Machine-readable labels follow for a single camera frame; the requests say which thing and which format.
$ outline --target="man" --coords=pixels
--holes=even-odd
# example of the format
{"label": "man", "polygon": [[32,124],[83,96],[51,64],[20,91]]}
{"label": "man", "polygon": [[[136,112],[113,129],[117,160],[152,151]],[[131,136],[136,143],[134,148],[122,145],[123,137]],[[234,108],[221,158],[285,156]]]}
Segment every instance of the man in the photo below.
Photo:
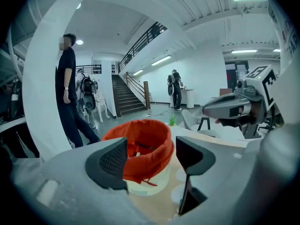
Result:
{"label": "man", "polygon": [[174,108],[175,110],[181,110],[181,90],[180,90],[180,85],[181,87],[183,86],[183,83],[181,82],[181,77],[179,73],[177,72],[176,69],[172,70],[172,75],[175,78],[175,83],[174,83],[174,93],[173,93],[173,102],[174,102]]}
{"label": "man", "polygon": [[[83,101],[83,92],[80,90],[80,84],[81,81],[87,77],[86,74],[84,74],[84,70],[82,68],[80,68],[76,74],[76,93],[77,93],[77,109],[78,109],[78,113],[79,116],[84,120],[84,114],[83,114],[83,105],[84,105],[84,101]],[[86,110],[88,115],[89,115],[89,121],[90,121],[90,127],[91,128],[95,128],[96,124],[95,124],[95,119],[94,119],[94,113],[93,111],[90,110]]]}
{"label": "man", "polygon": [[72,49],[76,41],[74,34],[66,34],[60,42],[63,51],[55,77],[56,100],[60,120],[66,136],[74,143],[75,147],[82,147],[83,142],[78,129],[89,139],[90,143],[99,142],[89,125],[79,116],[76,108],[75,90],[75,53]]}

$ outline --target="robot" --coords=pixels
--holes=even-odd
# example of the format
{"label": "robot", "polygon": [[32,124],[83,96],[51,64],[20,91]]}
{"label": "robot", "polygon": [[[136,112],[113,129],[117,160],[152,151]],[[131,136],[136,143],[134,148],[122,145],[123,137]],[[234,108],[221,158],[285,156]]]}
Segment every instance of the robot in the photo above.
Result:
{"label": "robot", "polygon": [[[203,113],[224,126],[240,127],[248,138],[257,137],[257,125],[278,111],[285,125],[262,140],[251,141],[238,166],[215,193],[170,222],[172,225],[253,224],[297,174],[300,121],[285,114],[297,109],[299,93],[283,91],[278,97],[274,90],[286,74],[299,72],[298,35],[275,0],[269,0],[269,13],[280,42],[281,76],[276,78],[269,66],[258,67],[238,82],[234,93],[206,104]],[[299,87],[298,81],[292,82]],[[289,93],[294,97],[294,108],[282,105]],[[130,202],[121,179],[127,142],[120,138],[100,144],[101,150],[92,144],[58,154],[39,170],[34,170],[33,164],[19,165],[12,172],[12,181],[27,204],[49,224],[154,224]]]}

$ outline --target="staircase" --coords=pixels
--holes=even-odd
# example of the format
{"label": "staircase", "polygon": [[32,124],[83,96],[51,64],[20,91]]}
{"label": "staircase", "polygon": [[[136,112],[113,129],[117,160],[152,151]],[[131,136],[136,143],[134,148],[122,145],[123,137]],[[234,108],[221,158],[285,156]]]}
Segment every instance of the staircase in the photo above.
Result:
{"label": "staircase", "polygon": [[122,115],[147,110],[145,105],[134,95],[119,75],[112,75],[112,82],[117,83],[118,101]]}

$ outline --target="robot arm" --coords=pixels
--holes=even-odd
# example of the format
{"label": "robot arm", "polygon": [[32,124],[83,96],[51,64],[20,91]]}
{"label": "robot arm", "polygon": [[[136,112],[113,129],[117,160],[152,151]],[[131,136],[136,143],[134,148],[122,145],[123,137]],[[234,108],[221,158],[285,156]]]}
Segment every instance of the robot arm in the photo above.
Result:
{"label": "robot arm", "polygon": [[269,89],[276,81],[271,65],[259,66],[245,79],[238,80],[235,91],[203,106],[203,114],[218,119],[223,126],[239,127],[246,139],[259,138],[258,124],[272,112],[274,99]]}

